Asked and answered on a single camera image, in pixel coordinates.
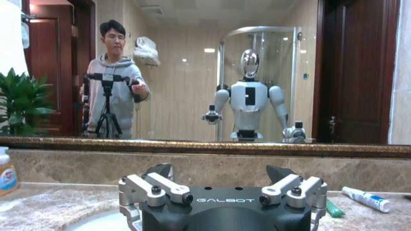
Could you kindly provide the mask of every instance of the mirror frame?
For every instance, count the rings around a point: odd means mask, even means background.
[[[105,140],[54,137],[0,137],[14,149],[70,150],[126,153],[225,154],[293,157],[411,159],[411,146],[351,144],[291,144],[255,142],[197,142],[159,140]]]

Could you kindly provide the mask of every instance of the man's hair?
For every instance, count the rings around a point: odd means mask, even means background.
[[[123,25],[117,20],[113,19],[109,22],[101,24],[102,37],[106,36],[107,32],[111,29],[115,29],[121,34],[123,34],[126,36],[126,29],[125,29]]]

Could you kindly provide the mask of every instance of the white robot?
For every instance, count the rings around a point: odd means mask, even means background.
[[[262,139],[258,132],[261,115],[267,106],[267,100],[273,104],[277,116],[283,127],[285,139],[306,138],[303,123],[295,123],[295,127],[287,128],[289,112],[285,105],[285,93],[279,86],[267,86],[255,80],[259,68],[259,54],[247,49],[242,55],[241,67],[243,80],[237,82],[231,88],[227,85],[218,86],[215,94],[215,104],[210,106],[210,111],[203,116],[210,124],[218,124],[223,119],[222,110],[226,102],[231,98],[231,109],[235,116],[235,126],[238,131],[231,133],[231,138],[239,141],[254,141]]]

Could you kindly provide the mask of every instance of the sink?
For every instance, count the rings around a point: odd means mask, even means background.
[[[99,213],[87,219],[81,220],[78,223],[71,225],[67,231],[94,231],[94,230],[117,230],[130,231],[127,226],[127,218],[119,212],[113,210],[105,213]]]

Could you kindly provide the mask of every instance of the ceiling vent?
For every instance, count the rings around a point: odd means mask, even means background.
[[[165,12],[161,6],[142,6],[142,10],[153,16],[163,16]]]

